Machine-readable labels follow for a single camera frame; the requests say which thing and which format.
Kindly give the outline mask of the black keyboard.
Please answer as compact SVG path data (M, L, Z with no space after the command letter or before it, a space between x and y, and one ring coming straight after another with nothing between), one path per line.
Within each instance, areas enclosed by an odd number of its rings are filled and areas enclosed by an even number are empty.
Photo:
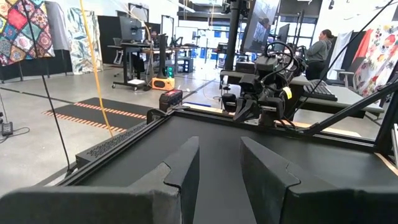
M338 98L332 93L323 80L310 80L308 85L303 86L303 96L317 98L328 101L338 101Z

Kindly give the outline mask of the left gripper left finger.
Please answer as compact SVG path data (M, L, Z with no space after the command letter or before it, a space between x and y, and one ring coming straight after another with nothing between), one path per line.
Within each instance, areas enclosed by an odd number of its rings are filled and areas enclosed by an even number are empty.
M200 145L188 139L128 187L28 187L0 198L0 224L192 224Z

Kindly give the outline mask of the colourful patchwork quilt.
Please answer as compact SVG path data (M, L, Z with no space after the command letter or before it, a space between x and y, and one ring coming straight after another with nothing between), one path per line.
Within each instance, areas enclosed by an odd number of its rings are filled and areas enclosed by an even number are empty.
M0 0L0 66L55 55L44 0Z

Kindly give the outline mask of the black power adapter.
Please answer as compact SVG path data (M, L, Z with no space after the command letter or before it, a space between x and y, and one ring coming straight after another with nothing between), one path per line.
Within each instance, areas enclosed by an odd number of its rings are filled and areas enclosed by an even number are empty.
M1 135L2 136L9 136L9 135L12 135L13 132L14 132L13 123L12 122L1 123L0 124L0 128L1 128Z

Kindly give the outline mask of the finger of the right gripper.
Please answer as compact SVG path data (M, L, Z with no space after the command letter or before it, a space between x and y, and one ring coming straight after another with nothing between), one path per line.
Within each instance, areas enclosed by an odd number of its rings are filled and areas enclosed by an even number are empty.
M236 111L233 117L233 121L235 122L243 122L246 118L247 100L239 98L236 100Z
M257 100L248 100L249 104L249 115L248 119L258 119L261 115L261 107Z

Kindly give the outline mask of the black office desk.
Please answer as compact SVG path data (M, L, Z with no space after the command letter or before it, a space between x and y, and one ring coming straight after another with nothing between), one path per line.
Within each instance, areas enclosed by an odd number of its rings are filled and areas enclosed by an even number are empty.
M138 42L122 42L114 48L121 52L123 81L113 82L111 87L129 86L134 91L139 88L151 89L152 79L157 78L159 71L159 47L154 48L151 44ZM196 48L197 46L192 44L166 47L166 66L172 67L175 75L178 72L178 53L181 50L191 51Z

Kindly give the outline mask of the orange box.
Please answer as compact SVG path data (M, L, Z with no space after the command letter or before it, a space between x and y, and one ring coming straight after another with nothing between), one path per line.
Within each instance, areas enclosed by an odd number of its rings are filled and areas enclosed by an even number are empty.
M174 78L153 78L152 89L170 91L175 88Z

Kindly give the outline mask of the black signal tower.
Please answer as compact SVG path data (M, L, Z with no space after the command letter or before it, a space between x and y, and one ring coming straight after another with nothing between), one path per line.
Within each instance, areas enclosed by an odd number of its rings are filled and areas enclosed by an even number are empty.
M165 34L159 35L159 71L157 78L166 79L174 77L174 70L172 67L166 66L166 47L167 36Z

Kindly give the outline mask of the floral patterned cloth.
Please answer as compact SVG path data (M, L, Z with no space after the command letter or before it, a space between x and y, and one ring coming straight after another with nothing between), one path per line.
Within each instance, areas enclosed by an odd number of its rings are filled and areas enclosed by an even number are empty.
M354 87L367 97L388 82L398 62L398 24L367 30L354 57L364 57L355 72Z

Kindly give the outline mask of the person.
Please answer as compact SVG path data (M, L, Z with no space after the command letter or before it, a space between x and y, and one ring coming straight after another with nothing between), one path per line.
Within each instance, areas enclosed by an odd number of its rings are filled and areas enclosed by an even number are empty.
M331 30L325 29L320 32L318 41L307 50L308 67L305 72L307 80L320 78L325 68L325 62L331 49L333 38L334 35Z

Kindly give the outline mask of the black orange-striped floor mat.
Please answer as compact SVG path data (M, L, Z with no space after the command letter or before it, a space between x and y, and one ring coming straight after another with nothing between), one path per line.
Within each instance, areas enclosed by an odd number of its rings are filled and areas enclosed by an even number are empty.
M96 128L107 129L103 117L104 110L112 132L121 133L146 121L146 114L150 107L124 103L120 101L90 98L74 104L55 108L55 115L59 119L86 124Z

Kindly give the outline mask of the teal white patterned cloth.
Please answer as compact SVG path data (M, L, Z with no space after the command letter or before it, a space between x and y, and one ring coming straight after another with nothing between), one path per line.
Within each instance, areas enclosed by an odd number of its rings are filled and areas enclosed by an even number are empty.
M101 71L103 69L103 60L101 56L98 17L94 11L87 10L85 11L85 16L97 70ZM73 74L81 75L93 72L94 66L91 58L90 44L81 9L71 7L67 10L66 29L70 44L70 58Z

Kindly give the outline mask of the black vertical pole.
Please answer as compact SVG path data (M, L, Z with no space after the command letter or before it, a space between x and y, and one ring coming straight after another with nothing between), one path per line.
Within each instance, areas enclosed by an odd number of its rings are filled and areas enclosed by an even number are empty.
M240 20L241 10L245 0L231 0L231 18L229 27L228 46L226 49L226 61L224 64L225 70L233 69L233 62L236 49L236 39L238 36L238 25Z

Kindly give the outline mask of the black box red display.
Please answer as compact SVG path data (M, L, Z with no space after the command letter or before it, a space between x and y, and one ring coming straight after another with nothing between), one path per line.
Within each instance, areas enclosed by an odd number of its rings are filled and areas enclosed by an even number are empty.
M161 94L159 98L159 109L167 112L171 106L178 105L182 102L183 91L182 90L170 90Z

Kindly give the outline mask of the black computer monitor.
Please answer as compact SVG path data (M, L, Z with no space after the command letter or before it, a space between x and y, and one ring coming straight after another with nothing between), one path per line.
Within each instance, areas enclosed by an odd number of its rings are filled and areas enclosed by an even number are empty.
M141 21L130 17L120 17L121 39L127 41L141 41L143 29Z

